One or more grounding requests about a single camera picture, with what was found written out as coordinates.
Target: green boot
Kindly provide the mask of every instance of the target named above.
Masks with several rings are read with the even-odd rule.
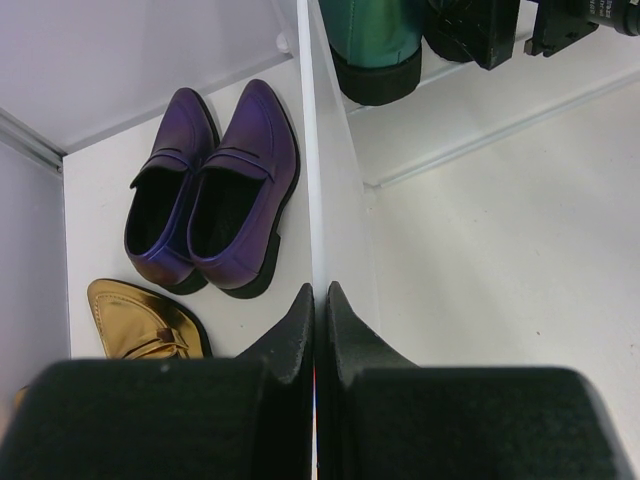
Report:
[[[420,81],[425,0],[320,0],[340,89],[384,105]]]

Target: cabinet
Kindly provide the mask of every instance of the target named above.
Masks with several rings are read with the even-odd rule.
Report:
[[[1,306],[11,312],[0,323],[0,354],[15,365],[0,377],[4,421],[35,371],[67,355],[102,355],[86,300],[91,280],[151,287],[122,237],[128,184],[173,90],[189,84],[206,94],[223,131],[242,88],[259,77],[293,121],[302,174],[270,289],[250,301],[212,286],[179,298],[202,319],[214,352],[251,344],[303,282],[313,283],[321,314],[338,280],[355,311],[414,362],[581,371],[640,467],[637,40],[601,29],[551,59],[524,56],[534,18],[527,2],[511,61],[487,73],[424,48],[418,90],[364,108],[339,91],[316,0],[116,2],[112,15],[101,11],[102,29],[121,28],[114,38],[73,21],[93,18],[96,4],[62,5],[61,39],[44,28],[2,34],[25,35],[36,57],[51,58],[0,48],[13,70],[34,71],[22,82],[0,79],[0,107],[68,152],[63,201],[55,172],[0,151],[11,164],[2,218],[21,232],[5,232],[0,253]],[[132,10],[123,20],[118,9]],[[49,25],[44,14],[36,20]],[[78,55],[64,56],[61,73],[57,42],[76,36],[89,46],[73,47]],[[29,169],[23,179],[19,170]]]

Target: purple leather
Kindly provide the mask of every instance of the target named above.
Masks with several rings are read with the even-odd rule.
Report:
[[[125,250],[144,278],[161,286],[175,286],[194,271],[186,229],[195,200],[195,176],[217,144],[217,133],[206,106],[189,88],[178,90],[162,118],[149,160],[131,183],[135,188],[153,170],[183,172],[182,184],[169,219],[158,240],[147,251],[133,254],[132,212],[125,228]]]
[[[194,254],[193,216],[187,241],[196,267],[221,289],[236,289],[254,280],[265,259],[271,227],[297,168],[295,139],[271,87],[252,80],[245,87],[220,146],[205,162],[207,169],[227,169],[264,180],[244,224],[231,244],[213,257]],[[196,206],[201,200],[200,192]]]

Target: purple loafer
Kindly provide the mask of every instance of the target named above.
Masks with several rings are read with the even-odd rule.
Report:
[[[293,129],[269,85],[247,84],[200,172],[187,231],[191,259],[225,293],[257,297],[273,278],[278,223],[300,176]]]
[[[138,273],[176,295],[204,287],[187,248],[196,174],[220,142],[209,109],[189,88],[178,90],[162,118],[149,160],[131,183],[136,194],[125,250]]]

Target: gold shoe strap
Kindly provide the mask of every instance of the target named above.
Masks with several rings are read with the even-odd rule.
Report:
[[[180,349],[185,352],[188,350],[187,344],[180,333],[173,328],[160,328],[155,332],[143,335],[136,342],[136,346],[128,348],[127,351],[118,352],[114,355],[114,358],[141,358],[152,353],[159,353],[160,350],[166,350],[166,356],[171,357]]]

